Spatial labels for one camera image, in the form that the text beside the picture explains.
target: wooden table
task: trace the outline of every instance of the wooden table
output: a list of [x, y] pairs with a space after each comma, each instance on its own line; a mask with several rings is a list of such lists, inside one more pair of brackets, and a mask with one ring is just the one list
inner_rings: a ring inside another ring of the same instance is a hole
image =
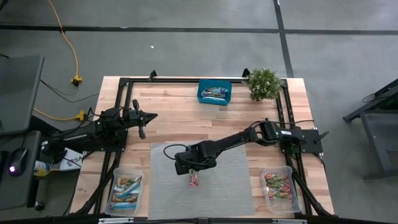
[[[114, 106], [119, 78], [104, 77], [96, 107], [97, 114]], [[304, 80], [288, 78], [287, 81], [295, 120], [312, 119]], [[197, 83], [135, 83], [133, 85], [132, 99], [138, 100], [143, 111], [159, 115], [144, 128], [146, 139], [139, 138], [136, 127], [129, 130], [126, 150], [122, 154], [120, 163], [120, 167], [140, 169], [146, 175], [140, 217], [148, 216], [151, 143], [219, 139], [242, 131], [253, 121], [264, 118], [272, 121], [279, 120], [275, 100], [252, 101], [249, 98], [249, 90], [242, 84], [233, 84], [232, 99], [228, 106], [200, 104], [196, 97], [197, 85]], [[123, 93], [122, 102], [124, 102], [125, 94]], [[287, 117], [283, 94], [281, 96], [282, 107]], [[299, 123], [298, 126], [310, 129], [313, 123]], [[292, 217], [291, 214], [275, 215], [268, 211], [259, 178], [264, 168], [285, 165], [285, 157], [280, 153], [279, 148], [250, 143], [246, 144], [246, 154], [255, 206], [255, 215], [246, 218]], [[303, 154], [302, 157], [308, 188], [323, 207], [333, 213], [322, 163], [312, 154]], [[103, 158], [103, 152], [95, 152], [84, 160], [71, 212], [81, 208], [98, 186]], [[300, 208], [303, 210], [302, 193], [299, 188], [297, 191]], [[108, 192], [109, 186], [104, 191], [101, 211], [106, 205]]]

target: snack package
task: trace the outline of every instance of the snack package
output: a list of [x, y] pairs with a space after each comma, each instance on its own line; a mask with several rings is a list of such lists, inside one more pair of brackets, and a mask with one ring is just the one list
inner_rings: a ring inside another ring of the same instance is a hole
[[216, 98], [216, 97], [211, 97], [211, 96], [205, 96], [205, 97], [203, 97], [203, 99], [212, 99], [212, 100], [223, 100], [223, 101], [225, 101], [225, 99]]
[[280, 190], [281, 192], [288, 192], [290, 190], [290, 184], [286, 184], [285, 182], [267, 182], [267, 187]]
[[268, 192], [269, 199], [284, 199], [284, 200], [292, 200], [293, 195], [291, 192], [278, 192], [278, 191], [270, 191]]
[[114, 209], [135, 209], [141, 185], [142, 177], [135, 179], [122, 178], [114, 186], [114, 195], [112, 197], [112, 207]]
[[222, 87], [205, 87], [205, 91], [209, 91], [212, 93], [227, 93], [228, 90]]
[[190, 176], [190, 182], [189, 186], [190, 187], [196, 187], [198, 186], [198, 172], [194, 171], [193, 169], [189, 170], [189, 176]]
[[121, 203], [111, 203], [114, 209], [119, 210], [128, 210], [128, 209], [136, 209], [137, 202], [130, 203], [130, 202], [121, 202]]
[[214, 100], [225, 100], [225, 94], [228, 92], [227, 89], [222, 87], [205, 87], [201, 93], [202, 98], [210, 98]]
[[128, 194], [130, 192], [132, 192], [133, 190], [137, 190], [139, 188], [140, 184], [141, 184], [141, 178], [135, 178], [134, 182], [127, 189], [116, 194], [117, 198], [124, 198], [124, 197], [128, 196]]
[[287, 177], [279, 177], [278, 175], [275, 174], [266, 174], [264, 176], [266, 178], [266, 181], [283, 181], [283, 180], [288, 180]]

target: computer mouse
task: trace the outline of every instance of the computer mouse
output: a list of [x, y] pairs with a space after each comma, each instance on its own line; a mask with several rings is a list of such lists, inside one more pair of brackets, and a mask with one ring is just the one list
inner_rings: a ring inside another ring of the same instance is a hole
[[11, 153], [8, 159], [8, 173], [10, 176], [18, 177], [25, 172], [28, 150], [18, 148]]

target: concrete floor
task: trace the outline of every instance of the concrete floor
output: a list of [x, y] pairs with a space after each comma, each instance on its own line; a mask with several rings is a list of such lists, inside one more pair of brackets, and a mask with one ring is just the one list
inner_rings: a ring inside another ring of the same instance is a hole
[[[390, 0], [280, 0], [286, 29], [394, 30], [398, 7]], [[53, 0], [65, 25], [134, 27], [278, 28], [272, 0]], [[47, 1], [13, 0], [0, 23], [57, 24]], [[105, 75], [238, 77], [244, 68], [272, 67], [286, 77], [279, 34], [67, 32], [85, 79], [79, 99], [99, 92]], [[335, 213], [341, 217], [396, 222], [397, 179], [364, 182], [377, 170], [361, 122], [341, 119], [361, 98], [397, 78], [395, 35], [287, 35], [294, 77], [304, 78], [323, 140], [326, 174]], [[65, 92], [74, 75], [73, 55], [58, 32], [0, 30], [0, 53], [42, 54], [42, 79]], [[68, 117], [96, 106], [96, 97], [68, 103], [42, 85], [35, 107]], [[59, 129], [76, 122], [43, 118]], [[40, 183], [44, 211], [1, 211], [1, 219], [61, 215], [78, 173], [54, 174]]]

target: green plant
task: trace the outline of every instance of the green plant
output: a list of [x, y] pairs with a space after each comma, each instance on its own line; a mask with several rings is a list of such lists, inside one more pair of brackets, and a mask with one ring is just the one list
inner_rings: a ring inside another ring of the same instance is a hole
[[282, 82], [276, 72], [270, 68], [255, 68], [248, 76], [248, 81], [245, 82], [245, 85], [251, 91], [251, 99], [260, 101], [277, 98]]

